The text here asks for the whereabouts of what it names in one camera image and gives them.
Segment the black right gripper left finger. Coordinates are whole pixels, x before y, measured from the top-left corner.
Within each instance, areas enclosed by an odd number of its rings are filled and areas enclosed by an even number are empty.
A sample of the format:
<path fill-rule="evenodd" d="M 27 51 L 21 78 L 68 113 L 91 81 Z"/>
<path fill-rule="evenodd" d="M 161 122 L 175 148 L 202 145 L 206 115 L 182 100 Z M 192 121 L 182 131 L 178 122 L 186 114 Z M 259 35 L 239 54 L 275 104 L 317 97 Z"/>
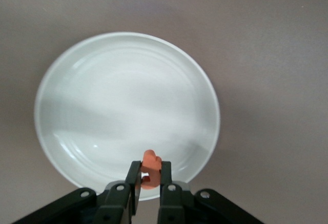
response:
<path fill-rule="evenodd" d="M 141 192 L 141 162 L 133 161 L 125 180 L 109 183 L 96 211 L 96 223 L 131 223 Z"/>

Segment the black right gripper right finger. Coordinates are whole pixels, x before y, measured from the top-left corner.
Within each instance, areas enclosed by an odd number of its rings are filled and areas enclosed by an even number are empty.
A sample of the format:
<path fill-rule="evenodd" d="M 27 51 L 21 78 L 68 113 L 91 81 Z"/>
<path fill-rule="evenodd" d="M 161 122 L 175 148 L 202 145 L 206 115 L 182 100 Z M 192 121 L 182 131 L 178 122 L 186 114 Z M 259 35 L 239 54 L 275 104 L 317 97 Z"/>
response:
<path fill-rule="evenodd" d="M 187 183 L 172 180 L 171 163 L 163 161 L 160 171 L 158 223 L 199 223 L 194 196 Z"/>

